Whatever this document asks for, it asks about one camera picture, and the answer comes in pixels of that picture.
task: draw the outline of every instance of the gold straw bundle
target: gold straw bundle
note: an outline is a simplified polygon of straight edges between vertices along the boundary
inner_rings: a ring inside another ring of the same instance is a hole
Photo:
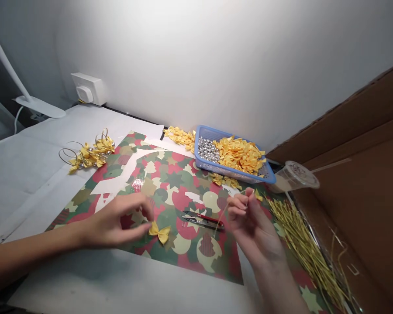
[[[276,220],[286,232],[286,242],[288,243],[289,247],[294,250],[301,265],[309,273],[310,277],[318,286],[318,289],[320,290],[329,310],[332,311],[326,301],[323,291],[327,292],[327,295],[335,307],[337,307],[343,313],[346,313],[343,301],[344,298],[350,300],[351,294],[342,269],[341,273],[345,279],[345,283],[347,284],[349,297],[338,285],[335,272],[332,271],[327,265],[319,247],[314,242],[312,235],[304,224],[304,221],[297,209],[292,208],[291,205],[287,202],[282,203],[277,200],[272,201],[268,198],[267,200],[271,206],[271,211],[274,214]],[[339,266],[341,266],[340,258],[345,252],[346,249],[343,250],[338,256]]]

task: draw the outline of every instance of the plastic cup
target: plastic cup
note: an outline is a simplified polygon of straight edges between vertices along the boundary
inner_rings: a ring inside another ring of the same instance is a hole
[[[269,189],[274,193],[284,193],[300,188],[320,187],[319,180],[306,167],[295,161],[287,161],[285,167],[275,174],[276,183],[269,184]]]

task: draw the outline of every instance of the pile of yellow bows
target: pile of yellow bows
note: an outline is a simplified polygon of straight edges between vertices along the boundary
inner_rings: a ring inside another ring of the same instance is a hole
[[[151,236],[158,236],[160,242],[164,245],[169,240],[170,226],[167,226],[159,231],[159,227],[155,221],[152,221],[152,226],[148,231]]]
[[[266,158],[261,159],[265,151],[260,151],[255,143],[242,138],[224,137],[218,142],[213,141],[213,144],[220,153],[218,163],[224,166],[257,176],[259,169],[266,162]]]
[[[226,177],[226,176],[223,177],[222,175],[220,175],[218,173],[214,173],[214,172],[210,173],[210,177],[213,179],[213,182],[216,185],[225,184],[227,186],[231,186],[232,188],[237,188],[241,191],[241,185],[239,184],[239,182],[236,179]]]
[[[186,150],[190,150],[194,154],[195,150],[195,131],[186,133],[178,127],[170,126],[167,130],[163,130],[165,136],[179,145],[185,145]]]

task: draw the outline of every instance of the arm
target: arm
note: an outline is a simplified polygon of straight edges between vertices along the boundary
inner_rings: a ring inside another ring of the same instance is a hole
[[[117,196],[91,217],[25,239],[0,244],[0,289],[19,279],[46,260],[84,248],[116,247],[141,238],[151,224],[122,230],[120,217],[141,208],[149,221],[152,208],[140,193]]]
[[[284,248],[253,189],[229,198],[230,228],[255,273],[268,313],[310,313],[288,267]]]

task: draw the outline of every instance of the white wall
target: white wall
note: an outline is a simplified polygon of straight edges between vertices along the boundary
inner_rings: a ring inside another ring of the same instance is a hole
[[[0,0],[0,41],[47,102],[80,71],[113,108],[270,150],[393,66],[393,0]]]

